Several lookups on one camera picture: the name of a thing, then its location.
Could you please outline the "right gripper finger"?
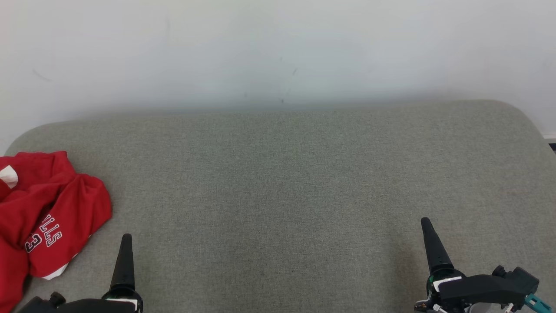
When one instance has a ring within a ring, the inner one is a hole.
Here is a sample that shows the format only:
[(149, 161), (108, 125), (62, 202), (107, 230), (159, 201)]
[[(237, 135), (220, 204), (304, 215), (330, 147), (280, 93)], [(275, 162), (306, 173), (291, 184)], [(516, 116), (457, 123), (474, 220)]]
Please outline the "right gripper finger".
[(437, 271), (453, 270), (450, 257), (433, 227), (431, 220), (427, 217), (423, 217), (420, 222), (430, 274), (432, 275)]

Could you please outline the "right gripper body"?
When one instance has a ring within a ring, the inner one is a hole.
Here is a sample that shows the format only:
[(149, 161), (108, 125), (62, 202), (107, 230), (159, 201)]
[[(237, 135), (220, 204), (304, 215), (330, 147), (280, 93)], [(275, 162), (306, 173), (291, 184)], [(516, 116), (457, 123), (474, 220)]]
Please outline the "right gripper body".
[(465, 277), (462, 272), (451, 267), (433, 270), (426, 283), (427, 299), (415, 303), (415, 312), (453, 312), (453, 308), (443, 304), (439, 287), (442, 283)]

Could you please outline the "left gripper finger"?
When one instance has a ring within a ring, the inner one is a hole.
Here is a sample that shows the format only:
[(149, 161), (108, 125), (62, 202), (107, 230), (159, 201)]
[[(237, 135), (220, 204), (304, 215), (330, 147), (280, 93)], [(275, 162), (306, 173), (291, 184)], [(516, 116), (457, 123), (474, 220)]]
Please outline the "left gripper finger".
[(115, 263), (110, 290), (129, 289), (135, 291), (135, 271), (132, 235), (123, 234)]

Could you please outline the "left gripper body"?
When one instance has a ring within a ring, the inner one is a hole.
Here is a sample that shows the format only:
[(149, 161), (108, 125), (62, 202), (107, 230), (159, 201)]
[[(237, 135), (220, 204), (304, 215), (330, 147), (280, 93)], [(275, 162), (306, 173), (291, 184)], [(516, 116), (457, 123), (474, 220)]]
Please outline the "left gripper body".
[(113, 288), (110, 289), (105, 295), (103, 300), (115, 303), (131, 303), (134, 308), (134, 313), (143, 313), (143, 299), (132, 288)]

